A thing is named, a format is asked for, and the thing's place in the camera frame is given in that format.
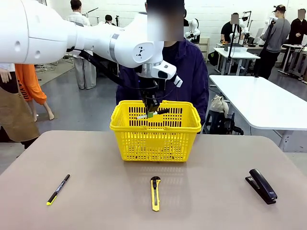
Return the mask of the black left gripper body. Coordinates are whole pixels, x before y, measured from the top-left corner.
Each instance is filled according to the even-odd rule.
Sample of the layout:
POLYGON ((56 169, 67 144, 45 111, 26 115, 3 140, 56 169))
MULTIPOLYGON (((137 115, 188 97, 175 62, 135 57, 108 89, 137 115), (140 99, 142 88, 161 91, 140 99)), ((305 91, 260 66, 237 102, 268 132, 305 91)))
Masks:
POLYGON ((140 80, 140 92, 146 108, 158 108, 160 103, 156 99, 158 84, 155 80, 140 80))

